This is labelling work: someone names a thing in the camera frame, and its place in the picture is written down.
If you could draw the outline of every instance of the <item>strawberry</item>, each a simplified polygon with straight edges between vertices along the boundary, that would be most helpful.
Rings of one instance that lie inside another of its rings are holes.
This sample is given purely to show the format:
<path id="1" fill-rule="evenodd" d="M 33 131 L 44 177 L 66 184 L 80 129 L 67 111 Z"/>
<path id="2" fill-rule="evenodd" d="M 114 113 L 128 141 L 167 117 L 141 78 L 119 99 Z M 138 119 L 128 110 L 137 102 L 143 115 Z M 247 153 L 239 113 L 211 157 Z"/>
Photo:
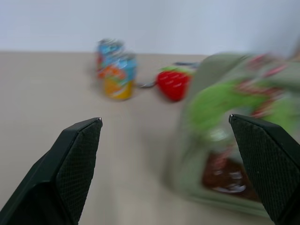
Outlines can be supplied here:
<path id="1" fill-rule="evenodd" d="M 159 89 L 172 101 L 180 101 L 184 98 L 189 81 L 189 73 L 176 69 L 163 71 L 156 79 Z"/>

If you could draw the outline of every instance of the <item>table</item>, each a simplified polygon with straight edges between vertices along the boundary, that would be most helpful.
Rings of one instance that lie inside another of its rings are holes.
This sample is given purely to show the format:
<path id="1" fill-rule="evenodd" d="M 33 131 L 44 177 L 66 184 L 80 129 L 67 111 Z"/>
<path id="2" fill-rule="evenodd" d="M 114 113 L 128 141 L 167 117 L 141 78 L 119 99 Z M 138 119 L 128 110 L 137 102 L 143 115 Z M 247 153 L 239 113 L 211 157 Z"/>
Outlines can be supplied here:
<path id="1" fill-rule="evenodd" d="M 138 81 L 158 69 L 204 56 L 139 54 Z M 183 103 L 156 88 L 116 102 L 103 96 L 94 54 L 0 53 L 0 208 L 60 132 L 102 117 L 97 163 L 80 225 L 271 225 L 189 202 L 167 185 L 170 146 Z M 209 76 L 203 78 L 208 82 Z"/>

